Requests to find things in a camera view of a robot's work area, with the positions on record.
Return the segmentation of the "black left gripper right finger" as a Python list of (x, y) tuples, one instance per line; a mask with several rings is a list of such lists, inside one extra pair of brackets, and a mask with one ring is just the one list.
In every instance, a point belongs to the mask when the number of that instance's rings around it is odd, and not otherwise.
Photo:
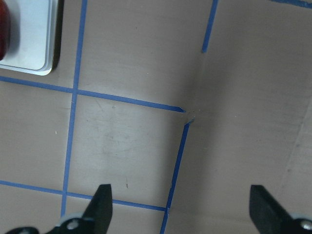
[(310, 234), (312, 220), (293, 218), (262, 185), (251, 185), (249, 215), (260, 234)]

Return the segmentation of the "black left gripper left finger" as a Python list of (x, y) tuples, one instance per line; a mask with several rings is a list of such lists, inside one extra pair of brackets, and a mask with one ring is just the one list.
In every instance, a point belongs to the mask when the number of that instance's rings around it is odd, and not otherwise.
[(57, 224), (49, 234), (105, 234), (113, 215), (112, 188), (101, 184), (80, 217), (68, 218)]

